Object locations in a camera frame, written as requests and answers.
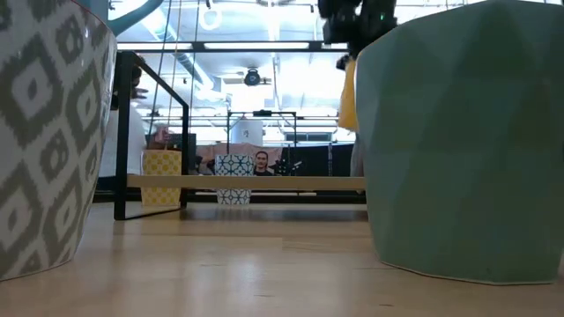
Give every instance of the security camera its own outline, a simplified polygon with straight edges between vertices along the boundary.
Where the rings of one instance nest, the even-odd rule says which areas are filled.
[[[245,75],[244,80],[245,85],[247,86],[255,86],[261,83],[261,77],[258,75],[257,69],[250,69],[247,71],[247,75]]]

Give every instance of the small patterned planter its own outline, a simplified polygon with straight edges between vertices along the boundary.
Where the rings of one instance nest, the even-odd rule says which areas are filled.
[[[182,153],[147,150],[143,153],[143,175],[180,175]],[[180,188],[141,188],[144,206],[180,206]]]
[[[249,155],[227,154],[215,158],[215,173],[218,176],[252,176],[255,162]],[[250,189],[218,189],[220,204],[249,204]]]

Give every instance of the black equipment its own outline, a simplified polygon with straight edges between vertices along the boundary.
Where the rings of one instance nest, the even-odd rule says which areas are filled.
[[[317,0],[319,15],[326,18],[323,38],[326,44],[347,43],[350,57],[397,26],[394,17],[396,0],[363,0],[360,15],[356,9],[361,0]],[[344,70],[349,56],[337,63]]]
[[[258,70],[250,69],[245,76],[244,83],[247,86],[259,85],[261,83],[261,77],[258,75]]]

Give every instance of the gray and white patterned planter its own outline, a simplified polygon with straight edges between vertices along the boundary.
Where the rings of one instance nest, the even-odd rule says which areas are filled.
[[[0,280],[72,259],[108,121],[116,41],[71,0],[0,0]]]

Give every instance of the yellow planter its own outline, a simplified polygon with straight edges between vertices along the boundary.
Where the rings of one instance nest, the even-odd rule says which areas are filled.
[[[179,151],[147,150],[143,153],[143,175],[181,175]],[[144,206],[179,206],[179,188],[141,188]]]

